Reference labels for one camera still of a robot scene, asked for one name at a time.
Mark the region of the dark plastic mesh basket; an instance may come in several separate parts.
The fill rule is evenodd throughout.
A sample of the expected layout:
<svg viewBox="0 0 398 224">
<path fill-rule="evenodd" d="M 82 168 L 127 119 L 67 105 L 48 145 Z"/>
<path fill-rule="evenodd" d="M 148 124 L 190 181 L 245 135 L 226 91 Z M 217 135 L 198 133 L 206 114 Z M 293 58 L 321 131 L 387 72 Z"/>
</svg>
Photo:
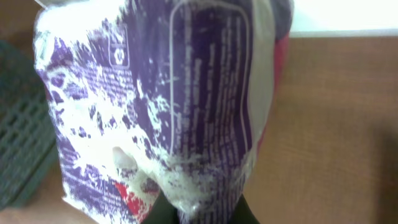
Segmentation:
<svg viewBox="0 0 398 224">
<path fill-rule="evenodd" d="M 48 111 L 32 60 L 1 41 L 1 209 L 24 206 L 57 161 Z"/>
</svg>

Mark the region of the red purple tissue pack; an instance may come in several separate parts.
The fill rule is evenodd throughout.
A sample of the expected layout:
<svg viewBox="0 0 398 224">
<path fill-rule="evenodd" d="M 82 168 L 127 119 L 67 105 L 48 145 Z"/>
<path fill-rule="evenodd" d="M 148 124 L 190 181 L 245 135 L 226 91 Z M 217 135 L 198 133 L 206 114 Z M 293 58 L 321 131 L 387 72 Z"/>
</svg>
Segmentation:
<svg viewBox="0 0 398 224">
<path fill-rule="evenodd" d="M 66 203 L 142 223 L 228 223 L 267 124 L 292 1 L 49 4 L 35 21 Z"/>
</svg>

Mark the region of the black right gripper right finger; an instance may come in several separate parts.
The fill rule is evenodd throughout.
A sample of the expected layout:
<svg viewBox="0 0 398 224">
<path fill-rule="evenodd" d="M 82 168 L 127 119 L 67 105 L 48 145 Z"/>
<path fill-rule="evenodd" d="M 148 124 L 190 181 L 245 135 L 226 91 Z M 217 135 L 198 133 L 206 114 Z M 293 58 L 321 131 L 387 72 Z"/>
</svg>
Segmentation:
<svg viewBox="0 0 398 224">
<path fill-rule="evenodd" d="M 249 208 L 244 195 L 240 196 L 238 204 L 234 209 L 228 224 L 260 224 Z"/>
</svg>

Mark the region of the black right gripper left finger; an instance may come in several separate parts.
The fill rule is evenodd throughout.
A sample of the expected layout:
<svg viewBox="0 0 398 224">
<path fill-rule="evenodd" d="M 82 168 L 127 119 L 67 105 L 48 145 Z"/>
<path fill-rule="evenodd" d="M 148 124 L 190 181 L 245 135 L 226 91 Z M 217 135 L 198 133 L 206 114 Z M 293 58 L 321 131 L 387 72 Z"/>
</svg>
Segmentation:
<svg viewBox="0 0 398 224">
<path fill-rule="evenodd" d="M 179 224 L 178 210 L 167 200 L 163 191 L 142 224 Z"/>
</svg>

